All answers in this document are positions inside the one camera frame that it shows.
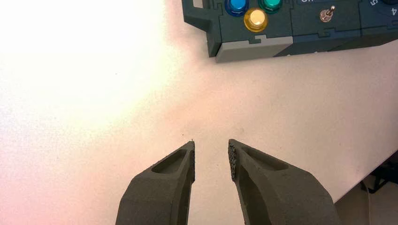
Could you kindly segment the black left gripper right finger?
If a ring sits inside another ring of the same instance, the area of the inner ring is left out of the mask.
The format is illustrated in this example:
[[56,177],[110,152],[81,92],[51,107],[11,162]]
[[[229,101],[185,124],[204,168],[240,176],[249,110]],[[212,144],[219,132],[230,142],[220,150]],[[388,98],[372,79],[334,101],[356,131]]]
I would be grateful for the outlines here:
[[309,172],[230,139],[231,179],[246,225],[340,225],[332,198]]

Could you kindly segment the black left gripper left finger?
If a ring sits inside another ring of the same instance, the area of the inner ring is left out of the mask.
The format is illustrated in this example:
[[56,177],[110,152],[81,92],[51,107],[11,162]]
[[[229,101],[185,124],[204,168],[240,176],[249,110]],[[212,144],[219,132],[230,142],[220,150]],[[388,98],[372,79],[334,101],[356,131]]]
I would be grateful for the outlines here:
[[185,225],[195,181],[195,143],[186,144],[136,175],[125,190],[117,225]]

